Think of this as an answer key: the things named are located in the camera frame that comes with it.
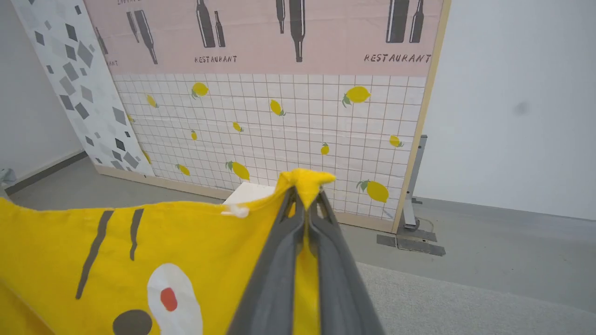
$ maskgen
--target wooden frame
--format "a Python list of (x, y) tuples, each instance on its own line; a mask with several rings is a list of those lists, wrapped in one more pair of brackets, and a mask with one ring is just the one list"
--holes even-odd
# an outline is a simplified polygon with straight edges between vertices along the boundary
[[(399, 197), (398, 210), (396, 212), (395, 220), (393, 222), (385, 221), (369, 216), (359, 216), (350, 213), (336, 213), (337, 220), (340, 223), (353, 225), (362, 228), (373, 229), (383, 232), (391, 232), (395, 234), (398, 230), (401, 213), (403, 211), (403, 203), (405, 201), (406, 192), (410, 179), (412, 177), (412, 169), (414, 167), (414, 160), (416, 153), (418, 152), (418, 145), (420, 143), (420, 136), (422, 135), (422, 129), (424, 127), (424, 121), (426, 119), (426, 113), (429, 107), (430, 95), (433, 90), (434, 77), (437, 72), (439, 65), (441, 47), (443, 46), (443, 38), (445, 37), (445, 29), (447, 27), (447, 19), (449, 17), (449, 9), (451, 7), (451, 0), (444, 0), (443, 7), (441, 9), (441, 15), (439, 18), (439, 29), (437, 31), (437, 37), (434, 42), (434, 56), (430, 63), (430, 70), (426, 80), (426, 86), (424, 88), (424, 97), (422, 100), (422, 106), (420, 108), (420, 116), (418, 117), (418, 123), (414, 134), (414, 142), (412, 143), (412, 150), (410, 151), (408, 159), (408, 167), (406, 169), (406, 175), (403, 181), (402, 192)], [(170, 188), (171, 190), (177, 190), (187, 193), (199, 194), (201, 196), (218, 198), (225, 200), (228, 198), (232, 191), (219, 190), (215, 188), (202, 187), (194, 184), (187, 184), (185, 182), (171, 181), (168, 179), (146, 176), (137, 172), (118, 170), (113, 167), (95, 165), (97, 172), (101, 175), (112, 176), (116, 178), (127, 179), (135, 182), (142, 182), (144, 184)]]

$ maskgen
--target grid wallpaper with lemons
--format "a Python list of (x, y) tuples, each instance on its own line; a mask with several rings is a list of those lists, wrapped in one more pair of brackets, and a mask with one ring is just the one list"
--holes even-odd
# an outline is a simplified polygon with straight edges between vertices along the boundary
[(162, 74), (114, 82), (156, 176), (234, 190), (247, 178), (274, 186), (282, 171), (322, 170), (337, 177), (326, 186), (336, 211), (392, 221), (426, 78)]

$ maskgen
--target gray carpet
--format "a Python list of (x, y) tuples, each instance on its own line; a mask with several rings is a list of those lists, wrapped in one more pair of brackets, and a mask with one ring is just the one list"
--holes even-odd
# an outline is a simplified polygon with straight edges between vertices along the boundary
[(596, 314), (581, 309), (363, 263), (358, 268), (387, 335), (596, 334)]

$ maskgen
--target white clip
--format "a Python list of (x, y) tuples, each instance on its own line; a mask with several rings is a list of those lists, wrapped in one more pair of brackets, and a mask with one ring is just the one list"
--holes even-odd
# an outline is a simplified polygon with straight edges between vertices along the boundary
[(248, 207), (239, 207), (236, 204), (228, 205), (229, 212), (222, 212), (222, 215), (234, 215), (237, 218), (244, 219), (249, 215)]

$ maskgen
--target white wall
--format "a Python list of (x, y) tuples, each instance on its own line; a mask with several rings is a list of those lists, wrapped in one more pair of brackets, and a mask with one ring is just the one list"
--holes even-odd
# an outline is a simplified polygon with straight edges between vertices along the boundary
[(22, 178), (83, 148), (10, 1), (0, 41), (0, 167)]
[(596, 219), (595, 13), (453, 0), (415, 196)]

